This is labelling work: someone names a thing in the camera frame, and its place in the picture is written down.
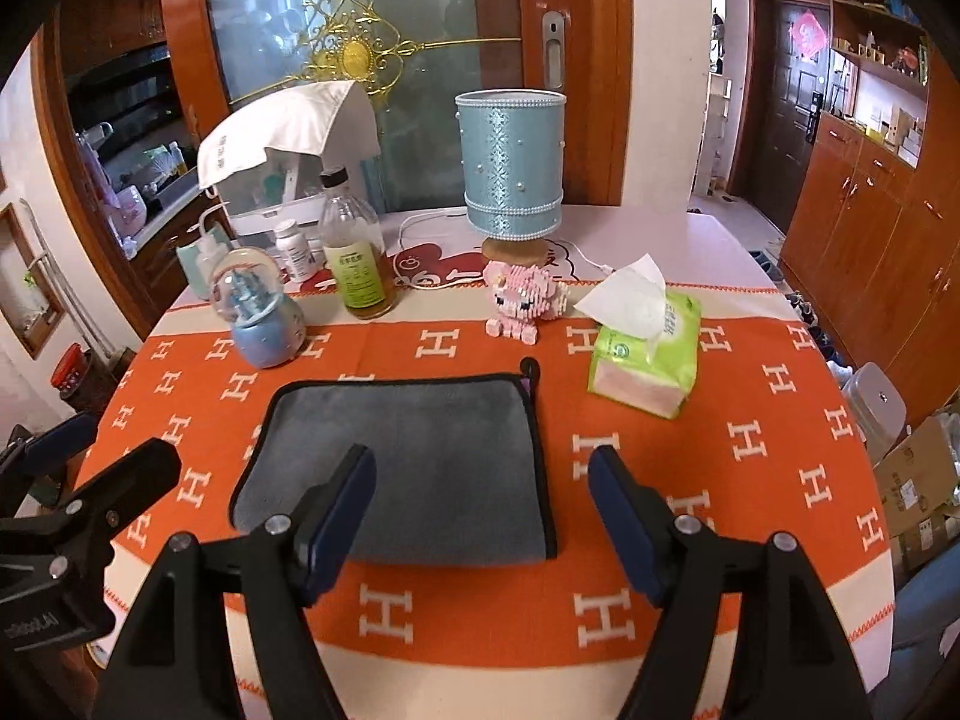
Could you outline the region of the grey purple microfibre towel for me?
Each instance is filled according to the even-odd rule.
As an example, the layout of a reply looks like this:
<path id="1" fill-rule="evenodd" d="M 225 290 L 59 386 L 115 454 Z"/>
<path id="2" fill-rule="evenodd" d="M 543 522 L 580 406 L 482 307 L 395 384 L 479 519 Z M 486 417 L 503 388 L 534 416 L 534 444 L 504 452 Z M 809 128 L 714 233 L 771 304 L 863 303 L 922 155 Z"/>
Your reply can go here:
<path id="1" fill-rule="evenodd" d="M 352 445 L 376 490 L 352 555 L 423 567 L 505 567 L 558 553 L 537 421 L 540 366 L 447 379 L 302 380 L 275 392 L 229 501 L 242 533 L 288 514 Z"/>

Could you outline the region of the cardboard box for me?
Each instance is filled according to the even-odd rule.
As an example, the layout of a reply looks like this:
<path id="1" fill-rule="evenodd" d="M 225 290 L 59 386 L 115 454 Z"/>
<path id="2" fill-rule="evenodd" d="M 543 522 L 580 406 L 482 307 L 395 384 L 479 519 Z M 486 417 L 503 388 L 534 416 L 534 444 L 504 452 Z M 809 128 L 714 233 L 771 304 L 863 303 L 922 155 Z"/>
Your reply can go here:
<path id="1" fill-rule="evenodd" d="M 907 572 L 958 536 L 958 415 L 939 411 L 874 468 L 890 536 Z"/>

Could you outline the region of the orange H-pattern tablecloth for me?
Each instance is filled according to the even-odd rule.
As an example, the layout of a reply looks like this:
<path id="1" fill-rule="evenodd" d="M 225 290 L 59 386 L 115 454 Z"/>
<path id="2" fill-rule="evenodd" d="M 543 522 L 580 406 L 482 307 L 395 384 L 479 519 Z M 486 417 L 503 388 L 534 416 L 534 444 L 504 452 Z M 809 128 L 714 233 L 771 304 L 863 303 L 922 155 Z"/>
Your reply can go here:
<path id="1" fill-rule="evenodd" d="M 871 462 L 815 343 L 778 291 L 697 286 L 698 375 L 680 415 L 661 419 L 587 388 L 594 325 L 551 322 L 534 346 L 485 332 L 480 288 L 409 291 L 384 319 L 308 294 L 308 343 L 259 371 L 206 305 L 167 312 L 110 400 L 85 475 L 150 437 L 171 442 L 181 481 L 125 528 L 106 578 L 128 610 L 166 538 L 229 533 L 228 500 L 272 395 L 295 380 L 438 379 L 542 371 L 540 431 L 558 532 L 555 559 L 439 569 L 352 562 L 309 626 L 355 718 L 610 718 L 656 626 L 628 587 L 586 486 L 597 445 L 670 507 L 721 535 L 799 538 L 827 583 L 862 678 L 887 676 L 893 574 Z"/>

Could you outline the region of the blue snow globe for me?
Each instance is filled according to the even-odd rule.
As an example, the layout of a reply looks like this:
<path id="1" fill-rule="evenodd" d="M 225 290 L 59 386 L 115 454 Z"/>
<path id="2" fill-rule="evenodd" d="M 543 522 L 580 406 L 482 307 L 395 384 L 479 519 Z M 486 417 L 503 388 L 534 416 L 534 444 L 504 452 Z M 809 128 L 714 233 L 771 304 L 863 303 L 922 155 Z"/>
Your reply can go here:
<path id="1" fill-rule="evenodd" d="M 240 247 L 224 255 L 210 277 L 210 304 L 228 323 L 239 354 L 257 369 L 283 366 L 306 341 L 301 307 L 263 250 Z"/>

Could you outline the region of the clear squeeze bottle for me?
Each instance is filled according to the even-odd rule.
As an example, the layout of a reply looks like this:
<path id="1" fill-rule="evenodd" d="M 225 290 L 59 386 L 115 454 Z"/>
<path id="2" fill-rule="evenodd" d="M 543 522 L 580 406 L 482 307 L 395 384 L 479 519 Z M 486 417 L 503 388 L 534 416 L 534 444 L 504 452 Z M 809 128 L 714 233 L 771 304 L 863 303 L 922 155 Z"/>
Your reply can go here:
<path id="1" fill-rule="evenodd" d="M 223 224 L 212 221 L 212 216 L 223 208 L 224 203 L 220 202 L 202 211 L 199 221 L 189 227 L 189 232 L 197 232 L 199 237 L 176 249 L 187 284 L 201 301 L 210 298 L 213 270 L 231 250 L 231 239 Z"/>

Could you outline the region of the small white pill bottle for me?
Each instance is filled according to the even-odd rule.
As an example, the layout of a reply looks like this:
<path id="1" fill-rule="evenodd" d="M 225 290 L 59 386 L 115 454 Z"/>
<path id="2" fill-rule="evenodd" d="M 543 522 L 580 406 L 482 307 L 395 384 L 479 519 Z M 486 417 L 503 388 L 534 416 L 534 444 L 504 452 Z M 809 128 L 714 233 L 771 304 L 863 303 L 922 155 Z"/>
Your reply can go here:
<path id="1" fill-rule="evenodd" d="M 310 280 L 318 271 L 316 259 L 304 232 L 295 220 L 285 220 L 274 229 L 275 242 L 283 255 L 291 277 L 302 283 Z"/>

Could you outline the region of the green tissue pack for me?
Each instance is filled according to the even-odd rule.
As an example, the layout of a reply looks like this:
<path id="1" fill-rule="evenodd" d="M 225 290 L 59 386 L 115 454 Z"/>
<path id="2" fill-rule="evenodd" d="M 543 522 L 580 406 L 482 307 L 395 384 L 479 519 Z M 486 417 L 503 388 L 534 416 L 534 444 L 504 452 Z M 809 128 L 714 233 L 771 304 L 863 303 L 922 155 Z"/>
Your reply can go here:
<path id="1" fill-rule="evenodd" d="M 669 288 L 644 254 L 594 286 L 576 310 L 599 328 L 587 390 L 674 419 L 697 380 L 700 301 Z"/>

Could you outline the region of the glass bottle yellow liquid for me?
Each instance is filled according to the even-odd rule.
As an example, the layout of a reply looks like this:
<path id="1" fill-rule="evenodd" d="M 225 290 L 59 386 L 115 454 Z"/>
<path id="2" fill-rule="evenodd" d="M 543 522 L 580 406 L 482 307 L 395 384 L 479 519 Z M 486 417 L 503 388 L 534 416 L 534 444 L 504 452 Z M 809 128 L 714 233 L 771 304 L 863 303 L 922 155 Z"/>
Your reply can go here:
<path id="1" fill-rule="evenodd" d="M 353 192 L 345 167 L 325 169 L 320 183 L 320 243 L 343 305 L 359 319 L 384 316 L 394 307 L 395 286 L 379 218 Z"/>

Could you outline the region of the white cloth-covered plastic box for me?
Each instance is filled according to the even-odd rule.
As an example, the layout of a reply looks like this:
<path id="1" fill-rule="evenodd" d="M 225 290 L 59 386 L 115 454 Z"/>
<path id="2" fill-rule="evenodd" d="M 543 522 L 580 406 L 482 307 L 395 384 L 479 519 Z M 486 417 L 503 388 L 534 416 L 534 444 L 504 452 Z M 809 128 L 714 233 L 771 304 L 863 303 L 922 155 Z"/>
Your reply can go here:
<path id="1" fill-rule="evenodd" d="M 314 224 L 320 174 L 352 176 L 381 153 L 370 98 L 357 82 L 319 82 L 267 94 L 229 114 L 199 146 L 197 181 L 224 203 L 241 238 L 294 221 Z"/>

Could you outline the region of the red white cartoon mat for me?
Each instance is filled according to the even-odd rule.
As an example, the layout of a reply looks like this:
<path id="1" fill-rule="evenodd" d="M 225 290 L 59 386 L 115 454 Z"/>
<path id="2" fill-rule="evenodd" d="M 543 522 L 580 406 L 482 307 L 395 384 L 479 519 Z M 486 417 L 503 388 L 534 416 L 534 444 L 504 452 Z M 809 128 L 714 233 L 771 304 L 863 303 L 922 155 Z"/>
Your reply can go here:
<path id="1" fill-rule="evenodd" d="M 457 254 L 446 254 L 436 242 L 416 244 L 394 255 L 387 254 L 382 245 L 366 242 L 343 247 L 343 252 L 353 250 L 373 255 L 374 279 L 381 280 L 386 288 L 438 291 L 483 284 L 483 268 L 490 259 L 512 265 L 541 266 L 562 283 L 574 283 L 578 279 L 574 275 L 569 245 L 548 239 L 524 242 L 487 239 L 478 249 Z"/>

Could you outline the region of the brown wooden cabinet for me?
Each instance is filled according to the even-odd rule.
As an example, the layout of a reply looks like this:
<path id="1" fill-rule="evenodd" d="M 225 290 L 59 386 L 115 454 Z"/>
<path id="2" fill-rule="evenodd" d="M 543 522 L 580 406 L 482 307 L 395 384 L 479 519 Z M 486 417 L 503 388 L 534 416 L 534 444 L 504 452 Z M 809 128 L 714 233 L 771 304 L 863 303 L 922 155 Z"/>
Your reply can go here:
<path id="1" fill-rule="evenodd" d="M 905 0 L 832 0 L 830 80 L 781 250 L 916 426 L 958 388 L 958 78 Z"/>

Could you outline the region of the pink brick pig figure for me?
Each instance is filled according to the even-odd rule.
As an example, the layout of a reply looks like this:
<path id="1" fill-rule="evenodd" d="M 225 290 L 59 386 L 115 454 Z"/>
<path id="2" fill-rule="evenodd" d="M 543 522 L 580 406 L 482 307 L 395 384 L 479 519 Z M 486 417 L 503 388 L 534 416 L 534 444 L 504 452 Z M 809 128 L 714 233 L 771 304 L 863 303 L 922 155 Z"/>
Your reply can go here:
<path id="1" fill-rule="evenodd" d="M 541 266 L 490 260 L 483 281 L 494 307 L 494 316 L 485 323 L 489 337 L 532 346 L 539 339 L 539 323 L 559 319 L 568 307 L 568 285 Z"/>

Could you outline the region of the blue pearl table lamp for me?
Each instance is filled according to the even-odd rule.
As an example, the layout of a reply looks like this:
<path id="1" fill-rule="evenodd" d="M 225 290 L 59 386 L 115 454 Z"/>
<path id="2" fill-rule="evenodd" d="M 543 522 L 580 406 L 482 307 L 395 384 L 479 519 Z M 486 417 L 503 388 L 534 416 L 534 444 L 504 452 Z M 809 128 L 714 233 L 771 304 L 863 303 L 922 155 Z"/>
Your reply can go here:
<path id="1" fill-rule="evenodd" d="M 532 88 L 455 96 L 467 220 L 487 259 L 544 266 L 562 224 L 566 96 Z"/>

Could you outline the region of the wooden glass sliding door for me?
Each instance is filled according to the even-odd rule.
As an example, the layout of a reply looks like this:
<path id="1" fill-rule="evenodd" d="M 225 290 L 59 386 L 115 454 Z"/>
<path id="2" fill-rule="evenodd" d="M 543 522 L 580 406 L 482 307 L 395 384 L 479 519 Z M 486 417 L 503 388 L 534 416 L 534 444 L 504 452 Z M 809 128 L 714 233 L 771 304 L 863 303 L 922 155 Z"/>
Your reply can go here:
<path id="1" fill-rule="evenodd" d="M 291 83 L 358 83 L 381 137 L 364 177 L 391 211 L 460 199 L 457 94 L 558 91 L 565 197 L 613 206 L 625 178 L 631 28 L 633 0 L 59 0 L 32 39 L 29 76 L 68 219 L 110 305 L 143 338 L 182 277 L 169 244 L 145 265 L 127 260 L 76 140 L 91 94 L 125 60 L 160 49 L 145 104 L 189 146 Z"/>

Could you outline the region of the dark entrance door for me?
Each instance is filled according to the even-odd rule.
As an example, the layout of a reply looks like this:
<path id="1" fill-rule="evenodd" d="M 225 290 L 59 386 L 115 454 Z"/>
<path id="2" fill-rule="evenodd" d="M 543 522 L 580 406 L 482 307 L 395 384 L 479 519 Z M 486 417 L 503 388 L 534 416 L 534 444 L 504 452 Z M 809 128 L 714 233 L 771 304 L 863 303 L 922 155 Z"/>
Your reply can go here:
<path id="1" fill-rule="evenodd" d="M 748 0 L 731 190 L 788 231 L 828 86 L 830 0 Z"/>

